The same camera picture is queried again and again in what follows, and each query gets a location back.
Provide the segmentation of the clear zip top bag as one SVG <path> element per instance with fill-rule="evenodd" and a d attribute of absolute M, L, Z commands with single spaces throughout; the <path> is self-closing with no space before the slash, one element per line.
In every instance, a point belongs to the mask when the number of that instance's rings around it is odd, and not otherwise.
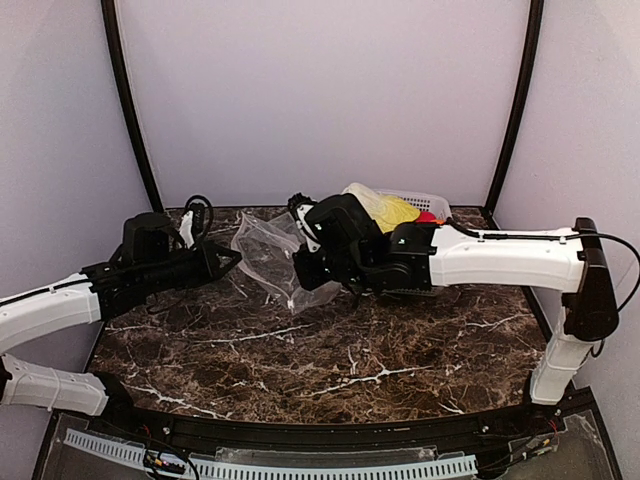
<path fill-rule="evenodd" d="M 240 270 L 257 281 L 292 315 L 331 302 L 341 285 L 329 282 L 312 291 L 301 287 L 293 254 L 306 245 L 289 213 L 269 221 L 243 213 L 231 248 L 241 253 Z"/>

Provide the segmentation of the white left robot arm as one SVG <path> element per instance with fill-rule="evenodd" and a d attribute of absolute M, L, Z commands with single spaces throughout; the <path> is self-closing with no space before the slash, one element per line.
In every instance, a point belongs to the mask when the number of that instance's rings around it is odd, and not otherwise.
<path fill-rule="evenodd" d="M 125 221 L 123 240 L 106 262 L 58 283 L 1 302 L 1 402 L 99 417 L 132 399 L 109 373 L 74 373 L 26 362 L 11 349 L 66 328 L 107 323 L 168 290 L 198 288 L 224 277 L 241 255 L 175 229 L 161 213 Z"/>

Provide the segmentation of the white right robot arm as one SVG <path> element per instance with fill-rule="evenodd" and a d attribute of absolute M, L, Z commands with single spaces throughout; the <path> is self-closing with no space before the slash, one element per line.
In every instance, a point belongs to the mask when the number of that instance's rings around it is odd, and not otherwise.
<path fill-rule="evenodd" d="M 557 404 L 590 350 L 619 325 L 601 245 L 606 236 L 589 218 L 577 218 L 571 228 L 522 232 L 472 230 L 448 218 L 403 222 L 385 233 L 352 193 L 321 201 L 296 194 L 288 210 L 305 238 L 293 262 L 308 291 L 336 282 L 354 294 L 466 284 L 559 292 L 557 325 L 531 375 L 534 404 Z"/>

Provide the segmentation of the yellow napa cabbage toy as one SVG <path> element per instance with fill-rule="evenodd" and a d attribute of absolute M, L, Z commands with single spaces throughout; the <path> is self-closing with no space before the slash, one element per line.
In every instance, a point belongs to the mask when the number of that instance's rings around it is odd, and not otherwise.
<path fill-rule="evenodd" d="M 354 195 L 383 233 L 392 232 L 402 223 L 417 220 L 421 213 L 400 197 L 378 193 L 356 182 L 348 185 L 342 194 Z"/>

